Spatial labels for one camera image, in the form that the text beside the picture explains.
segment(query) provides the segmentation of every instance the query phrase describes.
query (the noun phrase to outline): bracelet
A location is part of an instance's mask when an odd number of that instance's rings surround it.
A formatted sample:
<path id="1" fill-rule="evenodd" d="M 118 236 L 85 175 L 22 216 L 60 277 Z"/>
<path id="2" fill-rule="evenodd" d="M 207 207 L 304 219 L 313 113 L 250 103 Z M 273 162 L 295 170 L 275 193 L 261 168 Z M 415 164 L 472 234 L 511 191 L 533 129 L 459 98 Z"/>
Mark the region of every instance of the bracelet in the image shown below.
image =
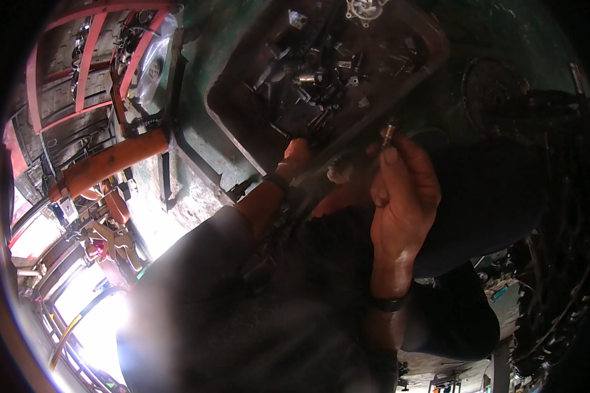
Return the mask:
<path id="1" fill-rule="evenodd" d="M 372 306 L 373 308 L 380 310 L 380 311 L 388 312 L 388 313 L 400 311 L 402 309 L 402 306 L 404 305 L 404 303 L 406 303 L 406 300 L 408 299 L 412 288 L 413 288 L 413 281 L 411 281 L 411 285 L 409 286 L 409 289 L 407 290 L 407 292 L 404 296 L 396 297 L 393 299 L 376 299 L 370 295 L 369 296 L 369 305 Z"/>
<path id="2" fill-rule="evenodd" d="M 285 194 L 288 193 L 290 183 L 284 180 L 283 177 L 277 174 L 267 174 L 267 176 L 262 177 L 262 181 L 269 181 L 280 188 Z"/>

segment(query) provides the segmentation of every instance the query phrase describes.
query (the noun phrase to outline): orange pipe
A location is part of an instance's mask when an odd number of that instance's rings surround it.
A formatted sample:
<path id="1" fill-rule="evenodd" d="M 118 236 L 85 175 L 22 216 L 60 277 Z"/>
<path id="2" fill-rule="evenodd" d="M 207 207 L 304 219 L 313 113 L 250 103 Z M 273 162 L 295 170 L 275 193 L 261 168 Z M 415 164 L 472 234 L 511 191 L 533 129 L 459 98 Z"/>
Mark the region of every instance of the orange pipe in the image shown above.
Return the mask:
<path id="1" fill-rule="evenodd" d="M 49 190 L 50 202 L 58 202 L 62 196 L 75 198 L 111 175 L 166 150 L 168 140 L 162 130 L 119 142 L 63 170 L 62 181 Z"/>

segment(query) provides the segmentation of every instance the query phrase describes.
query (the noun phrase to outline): wire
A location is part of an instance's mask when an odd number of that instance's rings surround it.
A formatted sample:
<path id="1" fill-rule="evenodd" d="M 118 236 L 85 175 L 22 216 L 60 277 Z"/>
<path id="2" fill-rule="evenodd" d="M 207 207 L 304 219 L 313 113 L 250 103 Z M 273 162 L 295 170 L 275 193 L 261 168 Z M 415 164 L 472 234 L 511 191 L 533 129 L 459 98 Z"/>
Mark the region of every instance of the wire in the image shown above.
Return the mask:
<path id="1" fill-rule="evenodd" d="M 70 336 L 74 328 L 79 324 L 79 322 L 82 321 L 83 318 L 87 315 L 87 313 L 90 312 L 98 303 L 100 303 L 107 296 L 113 295 L 116 292 L 127 293 L 127 290 L 120 286 L 107 288 L 106 290 L 98 294 L 98 296 L 96 296 L 94 300 L 88 303 L 87 306 L 83 310 L 81 310 L 81 312 L 79 312 L 79 315 L 72 319 L 72 322 L 70 322 L 68 327 L 66 327 L 66 330 L 63 332 L 61 338 L 59 339 L 59 343 L 57 344 L 57 347 L 55 348 L 55 351 L 53 352 L 53 355 L 50 358 L 50 363 L 48 364 L 48 368 L 50 369 L 50 371 L 55 370 L 55 367 L 57 366 L 57 361 L 61 356 L 63 347 L 65 346 L 65 343 L 68 342 L 68 337 Z"/>

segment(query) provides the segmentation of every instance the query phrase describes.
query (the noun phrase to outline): fingers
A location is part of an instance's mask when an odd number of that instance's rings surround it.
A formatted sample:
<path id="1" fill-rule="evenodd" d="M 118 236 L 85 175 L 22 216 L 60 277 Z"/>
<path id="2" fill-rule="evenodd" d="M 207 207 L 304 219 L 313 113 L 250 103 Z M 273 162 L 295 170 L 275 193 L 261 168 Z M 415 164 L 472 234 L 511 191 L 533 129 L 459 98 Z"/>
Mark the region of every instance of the fingers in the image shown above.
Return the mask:
<path id="1" fill-rule="evenodd" d="M 387 191 L 383 175 L 380 172 L 374 177 L 369 192 L 376 207 L 384 208 L 389 203 L 389 191 Z"/>
<path id="2" fill-rule="evenodd" d="M 308 141 L 304 138 L 293 139 L 284 151 L 284 160 L 293 160 L 299 165 L 305 165 L 310 159 Z"/>
<path id="3" fill-rule="evenodd" d="M 387 147 L 380 154 L 380 174 L 387 193 L 389 194 L 389 203 L 403 204 L 415 198 L 413 185 L 409 177 L 409 170 L 404 164 L 404 160 L 395 147 Z M 379 189 L 378 197 L 382 200 Z"/>
<path id="4" fill-rule="evenodd" d="M 404 160 L 422 203 L 437 207 L 441 200 L 441 191 L 428 153 L 404 135 L 394 138 L 394 146 L 398 148 Z"/>

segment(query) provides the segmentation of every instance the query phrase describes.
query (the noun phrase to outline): right hand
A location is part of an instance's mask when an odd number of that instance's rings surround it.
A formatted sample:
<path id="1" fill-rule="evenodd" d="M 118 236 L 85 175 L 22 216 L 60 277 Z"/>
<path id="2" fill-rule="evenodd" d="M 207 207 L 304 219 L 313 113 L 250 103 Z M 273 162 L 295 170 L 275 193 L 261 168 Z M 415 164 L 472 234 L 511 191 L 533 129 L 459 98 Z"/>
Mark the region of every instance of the right hand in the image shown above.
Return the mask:
<path id="1" fill-rule="evenodd" d="M 371 292 L 384 299 L 406 294 L 413 261 L 435 220 L 441 191 L 428 154 L 408 137 L 394 137 L 379 160 L 380 172 L 371 187 L 376 204 L 370 232 Z"/>

